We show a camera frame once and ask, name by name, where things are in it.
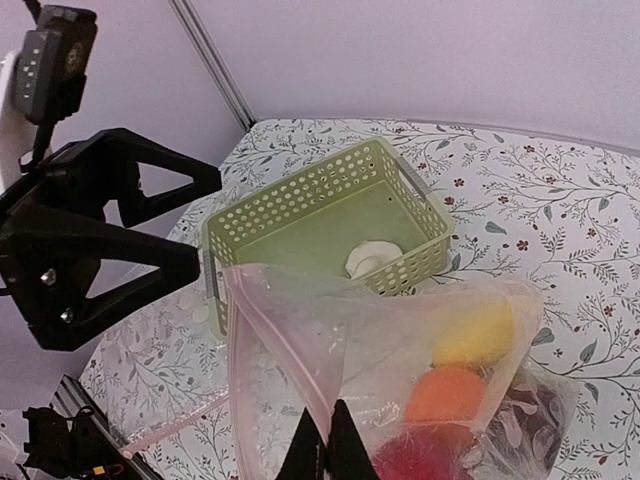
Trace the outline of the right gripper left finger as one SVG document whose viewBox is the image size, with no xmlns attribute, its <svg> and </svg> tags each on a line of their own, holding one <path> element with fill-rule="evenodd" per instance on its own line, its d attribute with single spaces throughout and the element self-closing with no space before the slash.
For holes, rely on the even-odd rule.
<svg viewBox="0 0 640 480">
<path fill-rule="evenodd" d="M 325 444 L 305 409 L 286 453 L 277 480 L 323 480 Z"/>
</svg>

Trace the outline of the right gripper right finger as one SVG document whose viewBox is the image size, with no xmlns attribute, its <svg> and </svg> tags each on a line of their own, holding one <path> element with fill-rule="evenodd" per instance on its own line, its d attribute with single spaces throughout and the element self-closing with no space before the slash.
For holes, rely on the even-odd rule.
<svg viewBox="0 0 640 480">
<path fill-rule="evenodd" d="M 331 418 L 328 473 L 333 480 L 378 480 L 345 401 L 339 399 Z"/>
</svg>

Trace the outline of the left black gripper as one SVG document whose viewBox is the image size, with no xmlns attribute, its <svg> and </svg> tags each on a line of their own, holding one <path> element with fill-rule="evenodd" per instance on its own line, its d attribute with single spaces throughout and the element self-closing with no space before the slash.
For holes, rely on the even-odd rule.
<svg viewBox="0 0 640 480">
<path fill-rule="evenodd" d="M 40 347 L 74 351 L 131 313 L 195 281 L 196 248 L 126 227 L 222 188 L 217 167 L 125 128 L 65 145 L 1 195 L 1 276 Z M 105 260 L 151 271 L 95 297 Z"/>
</svg>

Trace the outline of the red toy apple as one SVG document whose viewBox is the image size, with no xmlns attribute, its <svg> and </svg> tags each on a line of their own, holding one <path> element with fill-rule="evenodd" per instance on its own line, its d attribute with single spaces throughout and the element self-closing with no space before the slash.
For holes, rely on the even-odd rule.
<svg viewBox="0 0 640 480">
<path fill-rule="evenodd" d="M 388 440 L 371 463 L 380 479 L 472 479 L 456 448 L 429 429 L 410 430 Z"/>
</svg>

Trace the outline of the clear zip top bag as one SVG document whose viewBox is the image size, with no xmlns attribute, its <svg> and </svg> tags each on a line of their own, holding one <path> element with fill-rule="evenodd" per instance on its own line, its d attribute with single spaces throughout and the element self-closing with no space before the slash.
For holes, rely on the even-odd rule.
<svg viewBox="0 0 640 480">
<path fill-rule="evenodd" d="M 411 393 L 434 367 L 433 343 L 462 311 L 504 298 L 514 315 L 509 354 L 469 369 L 485 383 L 473 435 L 455 446 L 472 476 L 481 437 L 527 354 L 542 319 L 540 292 L 514 278 L 436 286 L 383 297 L 353 281 L 247 264 L 224 271 L 229 303 L 229 393 L 239 475 L 277 479 L 305 409 L 327 445 L 335 403 L 348 406 L 370 460 L 409 427 Z"/>
</svg>

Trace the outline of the orange toy orange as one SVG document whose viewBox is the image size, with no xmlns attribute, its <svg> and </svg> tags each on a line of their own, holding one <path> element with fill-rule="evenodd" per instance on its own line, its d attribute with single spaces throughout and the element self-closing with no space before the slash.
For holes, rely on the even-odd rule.
<svg viewBox="0 0 640 480">
<path fill-rule="evenodd" d="M 438 366 L 421 377 L 407 404 L 404 422 L 409 427 L 434 424 L 455 446 L 469 446 L 473 435 L 457 421 L 473 420 L 485 392 L 476 373 L 459 366 Z"/>
</svg>

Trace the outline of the yellow toy mango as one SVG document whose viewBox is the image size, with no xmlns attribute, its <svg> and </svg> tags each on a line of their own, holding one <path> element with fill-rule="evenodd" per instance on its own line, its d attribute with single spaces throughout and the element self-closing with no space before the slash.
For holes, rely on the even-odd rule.
<svg viewBox="0 0 640 480">
<path fill-rule="evenodd" d="M 457 315 L 433 343 L 434 366 L 489 368 L 510 353 L 514 315 L 509 302 L 495 299 Z"/>
</svg>

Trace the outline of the dark red toy fruit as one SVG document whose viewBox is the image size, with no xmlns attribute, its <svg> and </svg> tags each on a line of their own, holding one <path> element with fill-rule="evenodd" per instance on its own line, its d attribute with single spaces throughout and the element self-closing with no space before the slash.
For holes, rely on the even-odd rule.
<svg viewBox="0 0 640 480">
<path fill-rule="evenodd" d="M 481 437 L 475 479 L 546 479 L 559 454 L 579 396 L 570 379 L 536 365 L 518 369 Z"/>
</svg>

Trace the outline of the white toy garlic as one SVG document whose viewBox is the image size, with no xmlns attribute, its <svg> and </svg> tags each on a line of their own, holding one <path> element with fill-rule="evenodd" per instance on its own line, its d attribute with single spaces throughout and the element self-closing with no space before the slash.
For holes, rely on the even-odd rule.
<svg viewBox="0 0 640 480">
<path fill-rule="evenodd" d="M 385 264 L 400 258 L 401 248 L 388 241 L 364 241 L 349 253 L 345 270 L 350 278 L 358 278 L 376 271 Z"/>
</svg>

